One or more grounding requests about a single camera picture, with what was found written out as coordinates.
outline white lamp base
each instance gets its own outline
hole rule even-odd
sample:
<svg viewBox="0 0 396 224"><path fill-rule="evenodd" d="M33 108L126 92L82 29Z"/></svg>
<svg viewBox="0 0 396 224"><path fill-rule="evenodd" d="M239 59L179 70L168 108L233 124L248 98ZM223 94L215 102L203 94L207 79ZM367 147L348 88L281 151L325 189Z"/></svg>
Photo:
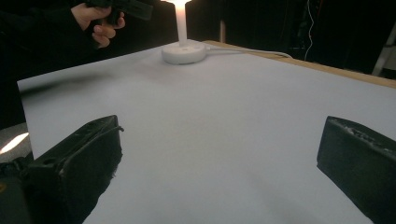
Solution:
<svg viewBox="0 0 396 224"><path fill-rule="evenodd" d="M205 57L206 46L192 40L183 47L178 43L163 47L163 60L171 64L198 63Z"/></svg>

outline white cable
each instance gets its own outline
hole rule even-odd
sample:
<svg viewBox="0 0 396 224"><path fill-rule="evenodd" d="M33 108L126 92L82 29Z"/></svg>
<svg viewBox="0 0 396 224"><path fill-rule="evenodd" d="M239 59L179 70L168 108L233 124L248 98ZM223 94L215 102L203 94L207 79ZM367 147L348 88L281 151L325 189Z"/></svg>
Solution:
<svg viewBox="0 0 396 224"><path fill-rule="evenodd" d="M306 56L308 55L309 50L311 50L312 46L314 45L314 41L312 40L311 32L312 32L312 28L314 27L314 23L315 23L314 22L314 18L312 18L311 8L309 6L309 0L306 2L306 5L308 6L309 18L311 18L312 24L311 24L311 28L309 28L309 32L308 32L309 41L311 41L311 45L306 50L306 53L305 53L305 56L304 56L304 61L306 61Z"/></svg>
<svg viewBox="0 0 396 224"><path fill-rule="evenodd" d="M207 47L207 50L224 50L224 51L238 51L238 52L246 52L246 53L269 53L269 54L276 54L286 58L292 58L289 54L277 51L266 51L266 50L257 50L257 49L228 49L228 48L210 48Z"/></svg>

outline white surface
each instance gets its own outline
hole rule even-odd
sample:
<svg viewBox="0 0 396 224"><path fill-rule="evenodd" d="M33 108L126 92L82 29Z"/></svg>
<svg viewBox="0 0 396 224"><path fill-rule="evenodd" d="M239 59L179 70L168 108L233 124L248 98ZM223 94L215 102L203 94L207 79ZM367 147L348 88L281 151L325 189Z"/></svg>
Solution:
<svg viewBox="0 0 396 224"><path fill-rule="evenodd" d="M125 128L85 223L371 223L316 167L325 119L396 139L396 90L246 54L175 66L150 49L20 88L36 157L93 119Z"/></svg>

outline wooden table edge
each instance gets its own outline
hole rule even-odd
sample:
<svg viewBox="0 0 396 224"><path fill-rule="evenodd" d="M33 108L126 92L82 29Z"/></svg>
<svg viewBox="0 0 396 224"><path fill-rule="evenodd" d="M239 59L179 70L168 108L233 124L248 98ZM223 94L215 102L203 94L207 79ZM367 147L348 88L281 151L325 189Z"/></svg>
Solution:
<svg viewBox="0 0 396 224"><path fill-rule="evenodd" d="M213 40L206 40L206 41L204 41L204 43L213 45L213 46L222 47L222 48L241 48L238 46L220 43L218 41L213 41ZM381 85L381 86L391 87L391 88L396 89L396 80L391 80L391 79L387 79L387 78L383 78L383 77L375 77L375 76L366 75L363 73L358 73L358 72L353 72L353 71L347 71L344 69L334 68L334 67L330 67L330 66L318 64L318 63L309 63L309 62L305 62L305 61L301 61L301 60L285 58L285 57L278 56L275 54L269 54L269 53L251 53L251 54L259 56L259 57L267 58L267 59L277 60L277 61L280 61L283 63L291 63L294 65L299 65L302 67L315 69L315 70L318 70L321 72L327 72L327 73L335 74L335 75L342 76L342 77L349 77L349 78L353 78L353 79L356 79L359 81L369 82L369 83L373 83L376 85Z"/></svg>

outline lamp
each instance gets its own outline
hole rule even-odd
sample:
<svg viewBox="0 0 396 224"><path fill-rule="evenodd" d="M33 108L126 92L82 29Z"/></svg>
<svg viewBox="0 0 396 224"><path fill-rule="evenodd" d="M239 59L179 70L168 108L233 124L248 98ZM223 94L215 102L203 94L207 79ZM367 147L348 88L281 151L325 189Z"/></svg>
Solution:
<svg viewBox="0 0 396 224"><path fill-rule="evenodd" d="M186 3L190 0L162 0L175 5L178 43L163 48L163 60L171 64L198 63L206 56L204 44L187 39Z"/></svg>

